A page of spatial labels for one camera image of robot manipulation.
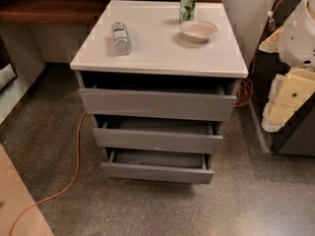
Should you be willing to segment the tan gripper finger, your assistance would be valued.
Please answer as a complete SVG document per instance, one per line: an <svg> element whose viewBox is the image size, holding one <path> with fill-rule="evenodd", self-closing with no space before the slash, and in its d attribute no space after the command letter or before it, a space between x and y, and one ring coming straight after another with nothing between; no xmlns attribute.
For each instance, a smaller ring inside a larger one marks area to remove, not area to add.
<svg viewBox="0 0 315 236"><path fill-rule="evenodd" d="M259 50L267 53L279 53L283 31L283 28L276 29L269 37L260 43Z"/></svg>
<svg viewBox="0 0 315 236"><path fill-rule="evenodd" d="M279 131L315 92L315 71L292 67L287 74L276 74L265 105L262 128Z"/></svg>

